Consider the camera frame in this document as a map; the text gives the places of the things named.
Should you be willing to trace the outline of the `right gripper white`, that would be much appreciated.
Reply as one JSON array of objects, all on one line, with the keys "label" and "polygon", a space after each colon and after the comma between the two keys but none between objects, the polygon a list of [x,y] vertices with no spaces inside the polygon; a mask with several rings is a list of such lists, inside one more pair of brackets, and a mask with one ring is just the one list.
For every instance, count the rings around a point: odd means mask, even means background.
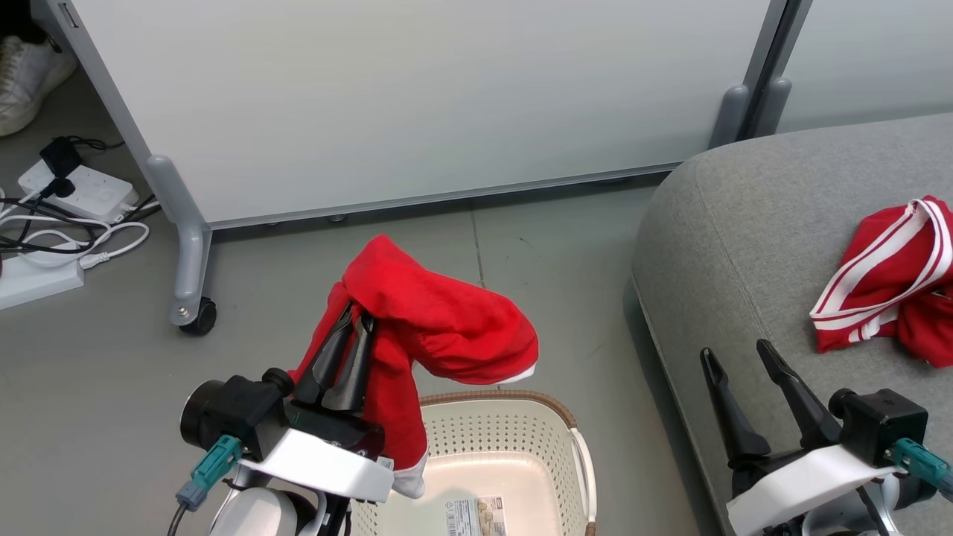
[{"label": "right gripper white", "polygon": [[[840,442],[841,425],[776,347],[769,340],[758,339],[756,352],[770,380],[782,390],[795,418],[800,447],[816,450],[761,478],[749,491],[726,505],[736,536],[758,536],[765,527],[790,521],[854,491],[871,479],[901,470],[899,466],[876,468],[845,447],[835,445]],[[771,447],[753,430],[730,390],[728,374],[715,353],[705,347],[700,360],[729,468],[767,457]]]}]

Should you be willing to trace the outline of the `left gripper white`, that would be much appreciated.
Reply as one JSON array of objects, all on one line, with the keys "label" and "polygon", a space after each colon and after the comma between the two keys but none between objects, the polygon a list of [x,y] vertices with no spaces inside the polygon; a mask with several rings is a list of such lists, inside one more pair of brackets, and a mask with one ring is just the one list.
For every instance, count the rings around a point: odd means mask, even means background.
[{"label": "left gripper white", "polygon": [[[353,305],[347,303],[297,381],[293,397],[299,403],[284,404],[288,425],[276,446],[263,461],[243,459],[239,465],[311,491],[365,502],[386,501],[394,471],[378,461],[385,447],[384,429],[352,415],[363,411],[374,330],[375,319],[370,315],[360,315],[354,329]],[[322,399],[326,409],[300,404],[320,405]]]}]

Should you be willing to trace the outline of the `red shirt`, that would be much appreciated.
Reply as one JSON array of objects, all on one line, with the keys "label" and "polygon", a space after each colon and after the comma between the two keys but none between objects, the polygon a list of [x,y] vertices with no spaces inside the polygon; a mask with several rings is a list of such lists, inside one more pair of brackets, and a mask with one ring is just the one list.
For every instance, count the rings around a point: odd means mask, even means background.
[{"label": "red shirt", "polygon": [[364,416],[384,429],[392,489],[421,498],[427,436],[414,367],[466,386],[513,383],[535,372],[537,332],[506,296],[427,270],[386,235],[370,240],[331,288],[308,357],[349,305],[375,321]]}]

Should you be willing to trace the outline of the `red shorts with white stripes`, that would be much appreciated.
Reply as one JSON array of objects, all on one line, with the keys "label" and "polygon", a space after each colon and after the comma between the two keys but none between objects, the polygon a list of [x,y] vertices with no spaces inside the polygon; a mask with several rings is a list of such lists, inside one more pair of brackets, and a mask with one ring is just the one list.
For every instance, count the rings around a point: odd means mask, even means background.
[{"label": "red shorts with white stripes", "polygon": [[865,217],[809,316],[821,353],[893,338],[953,367],[953,211],[926,196]]}]

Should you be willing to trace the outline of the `grey fabric sofa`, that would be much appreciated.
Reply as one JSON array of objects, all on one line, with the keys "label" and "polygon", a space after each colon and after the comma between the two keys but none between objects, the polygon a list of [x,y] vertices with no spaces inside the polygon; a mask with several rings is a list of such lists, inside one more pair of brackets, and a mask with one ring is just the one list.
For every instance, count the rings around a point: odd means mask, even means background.
[{"label": "grey fabric sofa", "polygon": [[953,208],[953,113],[728,144],[684,162],[654,192],[631,289],[722,532],[731,533],[731,470],[701,367],[706,347],[775,452],[799,447],[800,434],[757,339],[824,403],[840,388],[890,388],[922,405],[926,447],[953,462],[953,367],[917,362],[885,338],[820,354],[808,318],[862,218],[927,194]]}]

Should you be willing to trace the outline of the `black caster wheel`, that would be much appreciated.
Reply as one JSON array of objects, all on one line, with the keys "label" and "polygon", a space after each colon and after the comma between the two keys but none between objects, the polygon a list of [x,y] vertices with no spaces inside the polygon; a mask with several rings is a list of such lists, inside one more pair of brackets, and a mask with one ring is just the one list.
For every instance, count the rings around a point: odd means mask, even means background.
[{"label": "black caster wheel", "polygon": [[205,336],[214,329],[216,324],[217,303],[209,299],[208,296],[202,296],[200,299],[200,307],[198,307],[197,313],[195,313],[193,322],[187,325],[180,325],[178,329],[189,336]]}]

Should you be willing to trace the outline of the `white laundry basket brown rim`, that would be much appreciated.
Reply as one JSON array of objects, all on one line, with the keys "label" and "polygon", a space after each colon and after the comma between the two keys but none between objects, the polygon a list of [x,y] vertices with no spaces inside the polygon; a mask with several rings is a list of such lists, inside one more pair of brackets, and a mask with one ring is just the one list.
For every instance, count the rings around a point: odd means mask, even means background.
[{"label": "white laundry basket brown rim", "polygon": [[444,503],[503,497],[509,536],[596,536],[598,491],[576,419],[532,391],[422,397],[425,492],[353,503],[341,536],[447,536]]}]

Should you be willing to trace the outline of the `printed paper label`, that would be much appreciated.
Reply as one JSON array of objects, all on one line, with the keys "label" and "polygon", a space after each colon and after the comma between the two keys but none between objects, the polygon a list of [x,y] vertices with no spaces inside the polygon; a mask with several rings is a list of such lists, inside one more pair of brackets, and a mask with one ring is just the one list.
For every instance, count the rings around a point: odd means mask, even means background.
[{"label": "printed paper label", "polygon": [[444,502],[447,536],[509,536],[503,497]]}]

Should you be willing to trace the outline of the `large white partition panel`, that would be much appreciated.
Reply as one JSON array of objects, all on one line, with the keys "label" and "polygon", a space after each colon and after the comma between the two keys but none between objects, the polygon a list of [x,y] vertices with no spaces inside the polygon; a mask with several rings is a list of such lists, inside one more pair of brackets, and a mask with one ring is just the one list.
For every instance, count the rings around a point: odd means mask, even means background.
[{"label": "large white partition panel", "polygon": [[212,228],[652,173],[707,149],[779,0],[37,0]]}]

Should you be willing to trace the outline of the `wide white power strip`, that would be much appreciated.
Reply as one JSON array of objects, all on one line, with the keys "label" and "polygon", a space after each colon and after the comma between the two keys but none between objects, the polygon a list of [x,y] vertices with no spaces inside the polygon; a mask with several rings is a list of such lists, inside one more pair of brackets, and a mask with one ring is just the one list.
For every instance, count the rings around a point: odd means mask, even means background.
[{"label": "wide white power strip", "polygon": [[45,198],[44,203],[75,217],[118,223],[140,200],[132,183],[84,165],[73,170],[67,180],[74,186],[72,193],[67,197],[52,194]]}]

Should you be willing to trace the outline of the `long white power strip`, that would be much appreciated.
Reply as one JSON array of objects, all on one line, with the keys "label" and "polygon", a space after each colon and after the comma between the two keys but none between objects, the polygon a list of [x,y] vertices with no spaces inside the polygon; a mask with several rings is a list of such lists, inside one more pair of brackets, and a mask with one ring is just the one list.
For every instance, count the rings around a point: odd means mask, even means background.
[{"label": "long white power strip", "polygon": [[39,301],[84,285],[84,269],[69,255],[28,253],[2,261],[0,310]]}]

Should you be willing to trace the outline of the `black power adapter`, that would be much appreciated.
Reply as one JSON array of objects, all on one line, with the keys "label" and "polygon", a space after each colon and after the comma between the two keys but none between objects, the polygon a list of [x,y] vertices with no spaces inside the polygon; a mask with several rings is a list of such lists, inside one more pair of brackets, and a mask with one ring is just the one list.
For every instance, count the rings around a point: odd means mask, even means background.
[{"label": "black power adapter", "polygon": [[54,137],[40,150],[39,156],[55,179],[67,179],[83,162],[74,142],[65,136]]}]

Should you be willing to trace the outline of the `narrow white partition panel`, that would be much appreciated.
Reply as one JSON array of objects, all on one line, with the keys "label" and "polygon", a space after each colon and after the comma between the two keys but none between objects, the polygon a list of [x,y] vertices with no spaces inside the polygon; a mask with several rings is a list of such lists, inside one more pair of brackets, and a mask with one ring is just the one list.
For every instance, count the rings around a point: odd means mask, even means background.
[{"label": "narrow white partition panel", "polygon": [[812,0],[778,133],[953,112],[953,0]]}]

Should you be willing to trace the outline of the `white sneaker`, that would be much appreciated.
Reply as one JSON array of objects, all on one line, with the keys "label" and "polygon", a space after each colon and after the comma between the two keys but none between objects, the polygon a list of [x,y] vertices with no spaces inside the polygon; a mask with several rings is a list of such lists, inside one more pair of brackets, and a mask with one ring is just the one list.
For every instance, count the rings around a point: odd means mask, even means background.
[{"label": "white sneaker", "polygon": [[74,73],[78,60],[50,38],[40,44],[17,36],[0,42],[0,137],[22,131],[43,101]]}]

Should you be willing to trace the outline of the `dark trouser legs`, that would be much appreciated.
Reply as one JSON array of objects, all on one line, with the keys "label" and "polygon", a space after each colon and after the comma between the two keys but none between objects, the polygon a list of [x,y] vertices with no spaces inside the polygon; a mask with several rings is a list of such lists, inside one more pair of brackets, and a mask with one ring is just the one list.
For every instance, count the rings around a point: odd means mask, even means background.
[{"label": "dark trouser legs", "polygon": [[31,14],[31,0],[0,0],[0,42],[13,36],[37,45],[47,40]]}]

